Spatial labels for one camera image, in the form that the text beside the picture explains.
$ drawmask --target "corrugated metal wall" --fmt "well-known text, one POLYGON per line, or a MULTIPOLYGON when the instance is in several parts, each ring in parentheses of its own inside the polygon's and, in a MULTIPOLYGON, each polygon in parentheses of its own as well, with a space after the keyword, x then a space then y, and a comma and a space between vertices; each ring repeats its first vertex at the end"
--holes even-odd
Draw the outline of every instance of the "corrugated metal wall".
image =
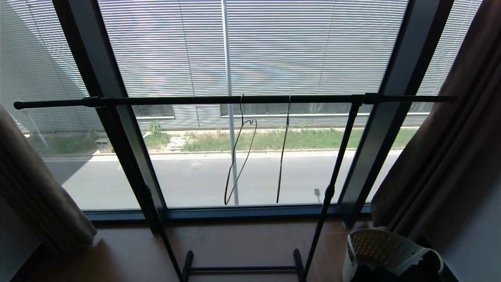
MULTIPOLYGON (((51 1, 2 0, 2 104, 33 130, 18 99, 80 98, 86 89, 51 1)), ((454 61, 480 0, 456 0, 419 89, 435 95, 454 61)), ((228 0, 232 89, 244 94, 361 94, 376 92, 407 1, 228 0)), ((225 95, 219 0, 99 0, 129 96, 225 95)), ((429 111, 416 104, 415 112, 429 111)), ((165 129, 224 128, 219 105, 175 105, 165 129)), ((93 109, 30 110, 42 131, 102 130, 93 109)), ((426 113, 409 114, 419 125, 426 113)), ((347 115, 293 116, 292 126, 343 126, 347 115)), ((363 125, 361 114, 357 124, 363 125)), ((284 116, 257 117, 284 126, 284 116)))

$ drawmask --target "brown tiled floor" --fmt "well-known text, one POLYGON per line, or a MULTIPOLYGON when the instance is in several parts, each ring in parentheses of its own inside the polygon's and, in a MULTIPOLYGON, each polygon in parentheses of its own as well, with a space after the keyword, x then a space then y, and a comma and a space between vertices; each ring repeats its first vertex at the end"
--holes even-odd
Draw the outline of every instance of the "brown tiled floor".
MULTIPOLYGON (((188 250, 193 266, 294 265, 299 249, 306 263, 315 221, 246 224, 177 225, 167 227, 182 268, 188 250)), ((347 229, 329 220, 320 238, 308 281, 341 281, 347 234, 369 228, 359 222, 347 229)), ((102 227, 93 244, 72 259, 45 261, 32 281, 176 281, 160 236, 146 226, 102 227)), ((190 281, 297 281, 295 273, 192 275, 190 281)))

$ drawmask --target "road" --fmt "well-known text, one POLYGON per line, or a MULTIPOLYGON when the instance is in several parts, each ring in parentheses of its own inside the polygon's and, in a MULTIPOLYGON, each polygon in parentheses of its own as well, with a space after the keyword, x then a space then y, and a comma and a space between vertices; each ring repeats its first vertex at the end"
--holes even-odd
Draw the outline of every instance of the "road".
MULTIPOLYGON (((399 152, 390 154, 374 187, 379 187, 399 152)), ((353 160, 344 157, 333 202, 339 198, 353 160)), ((240 169, 244 159, 237 159, 240 169)), ((224 187, 231 164, 229 154, 188 155, 180 159, 153 158, 153 166, 168 207, 222 206, 224 187)), ((336 153, 289 154, 284 157, 279 204, 321 203, 329 183, 336 153)), ((47 161, 56 179, 84 210, 139 208, 125 174, 116 158, 105 160, 47 161)), ((279 155, 249 158, 238 181, 240 205, 275 204, 279 155)), ((368 200, 372 199, 373 189, 368 200)))

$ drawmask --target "clothes rack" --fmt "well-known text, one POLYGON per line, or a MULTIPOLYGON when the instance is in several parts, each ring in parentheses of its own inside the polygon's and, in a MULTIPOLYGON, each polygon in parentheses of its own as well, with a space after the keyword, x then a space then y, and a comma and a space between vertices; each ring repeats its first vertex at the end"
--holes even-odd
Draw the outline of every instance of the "clothes rack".
MULTIPOLYGON (((245 97, 240 96, 174 96, 174 97, 126 97, 126 98, 113 98, 113 97, 98 97, 91 96, 85 97, 78 100, 57 100, 57 101, 31 101, 31 102, 14 102, 14 107, 16 109, 24 108, 45 108, 45 107, 63 107, 63 106, 87 106, 94 108, 105 108, 109 111, 110 116, 113 119, 114 125, 119 128, 122 142, 125 143, 127 150, 132 151, 132 147, 129 143, 125 129, 120 121, 120 115, 117 110, 119 105, 162 105, 162 104, 240 104, 240 103, 351 103, 350 112, 348 114, 348 121, 346 128, 344 130, 343 139, 341 141, 341 146, 339 148, 339 153, 336 158, 334 165, 334 170, 332 172, 331 180, 325 190, 324 202, 322 204, 322 209, 319 214, 319 220, 317 222, 317 227, 315 229, 315 235, 308 253, 308 258, 306 264, 303 267, 303 262, 301 259, 301 254, 298 249, 293 251, 293 258, 295 265, 278 265, 278 266, 228 266, 228 267, 197 267, 192 266, 194 253, 189 250, 186 254, 186 259, 184 262, 184 268, 181 271, 179 264, 177 263, 176 257, 172 250, 172 246, 169 242, 167 234, 163 228, 162 219, 157 208, 154 205, 152 194, 146 183, 142 183, 142 191, 147 197, 147 206, 153 211, 153 219, 155 225, 158 227, 160 235, 162 237, 163 244, 167 250, 169 258, 172 262, 176 275, 180 282, 187 282, 190 275, 193 272, 213 272, 213 271, 284 271, 290 270, 295 271, 298 275, 298 280, 305 282, 308 277, 308 272, 310 270, 313 257, 315 255, 315 250, 317 247, 318 240, 320 238, 320 233, 322 232, 322 227, 324 225, 327 210, 330 206, 331 200, 334 196, 337 176, 341 168, 341 162, 343 160, 346 147, 348 145, 348 140, 350 138, 350 133, 355 123, 355 118, 358 113, 358 109, 362 104, 379 104, 384 102, 400 102, 400 103, 412 103, 412 102, 455 102, 456 97, 453 96, 412 96, 412 95, 393 95, 393 96, 383 96, 377 93, 366 93, 365 95, 262 95, 262 96, 252 96, 245 95, 245 97)), ((130 160, 133 162, 135 167, 139 169, 137 160, 130 160)))

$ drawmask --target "white plastic basket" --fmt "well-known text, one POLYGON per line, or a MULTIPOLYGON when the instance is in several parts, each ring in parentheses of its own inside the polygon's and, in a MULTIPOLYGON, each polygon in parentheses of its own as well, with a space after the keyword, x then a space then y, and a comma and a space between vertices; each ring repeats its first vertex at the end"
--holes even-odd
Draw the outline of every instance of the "white plastic basket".
POLYGON ((348 235, 348 246, 343 265, 343 282, 349 282, 355 275, 360 264, 371 269, 382 267, 396 275, 401 275, 409 266, 418 264, 428 253, 434 252, 440 260, 442 272, 442 257, 434 250, 423 248, 413 241, 400 235, 377 229, 361 229, 348 235))

